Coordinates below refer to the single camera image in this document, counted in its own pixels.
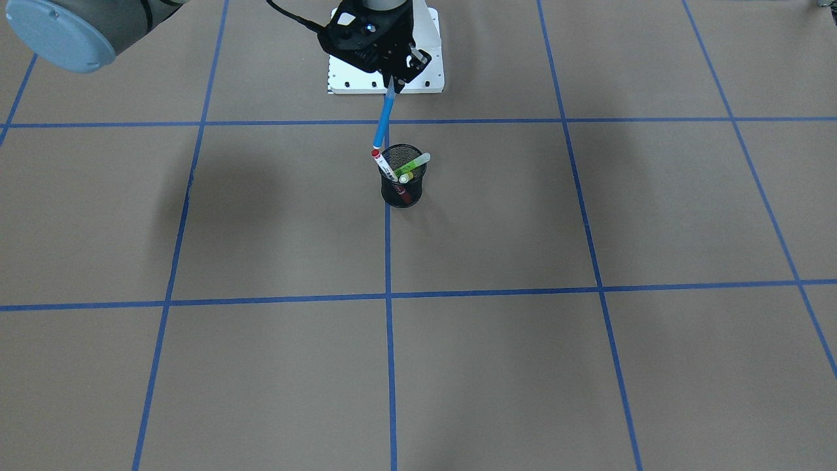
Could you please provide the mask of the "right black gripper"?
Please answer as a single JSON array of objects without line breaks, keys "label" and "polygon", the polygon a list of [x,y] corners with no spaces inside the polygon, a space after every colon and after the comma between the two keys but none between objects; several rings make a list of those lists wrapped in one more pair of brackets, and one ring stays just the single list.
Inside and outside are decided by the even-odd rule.
[{"label": "right black gripper", "polygon": [[333,18],[318,33],[318,42],[333,56],[359,71],[380,72],[389,95],[400,94],[432,60],[413,38],[412,1],[391,9],[373,9],[368,1],[341,1]]}]

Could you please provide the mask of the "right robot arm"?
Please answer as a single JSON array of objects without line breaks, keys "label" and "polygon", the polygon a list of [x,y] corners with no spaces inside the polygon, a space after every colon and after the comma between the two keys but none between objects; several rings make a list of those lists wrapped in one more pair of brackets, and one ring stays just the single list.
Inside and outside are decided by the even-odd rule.
[{"label": "right robot arm", "polygon": [[[33,53],[75,73],[93,73],[152,33],[182,1],[8,1],[12,32]],[[327,24],[270,1],[270,8],[312,31],[335,61],[377,73],[404,90],[441,57],[441,35],[424,1],[341,1]]]}]

